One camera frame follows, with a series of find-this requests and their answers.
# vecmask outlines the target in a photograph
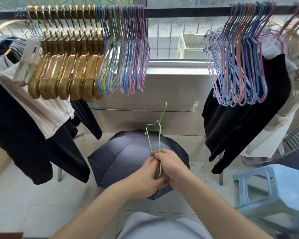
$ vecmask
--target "hand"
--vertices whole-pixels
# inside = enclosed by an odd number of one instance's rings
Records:
[[[128,199],[147,198],[168,185],[167,177],[155,179],[158,167],[159,161],[150,157],[139,170],[122,180]]]
[[[161,149],[152,152],[152,156],[161,161],[164,173],[170,178],[170,184],[173,189],[180,191],[185,182],[185,179],[191,175],[191,171],[181,161],[181,159],[171,150]]]

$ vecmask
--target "person's left arm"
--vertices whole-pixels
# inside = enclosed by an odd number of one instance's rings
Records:
[[[50,239],[100,238],[126,201],[147,198],[168,184],[166,178],[155,180],[158,165],[158,160],[148,158],[139,170],[104,190]]]

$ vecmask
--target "person's right arm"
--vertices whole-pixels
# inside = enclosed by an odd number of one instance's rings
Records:
[[[197,178],[172,151],[153,151],[171,186],[179,191],[214,239],[273,239]]]

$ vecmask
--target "umbrella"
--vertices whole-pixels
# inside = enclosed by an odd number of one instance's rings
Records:
[[[151,156],[145,130],[123,131],[115,134],[106,144],[94,151],[88,161],[98,187],[107,188],[142,167]],[[158,132],[149,131],[153,150],[159,148]],[[189,168],[187,152],[171,138],[161,135],[161,148],[174,151]],[[149,199],[155,200],[173,190],[170,185],[156,191]]]

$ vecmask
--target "person's right hand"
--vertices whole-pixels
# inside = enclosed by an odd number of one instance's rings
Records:
[[[181,161],[181,159],[171,150],[162,148],[152,152],[152,156],[162,163],[164,173],[170,178],[173,189],[180,191],[186,182],[186,178],[191,175],[191,171]]]

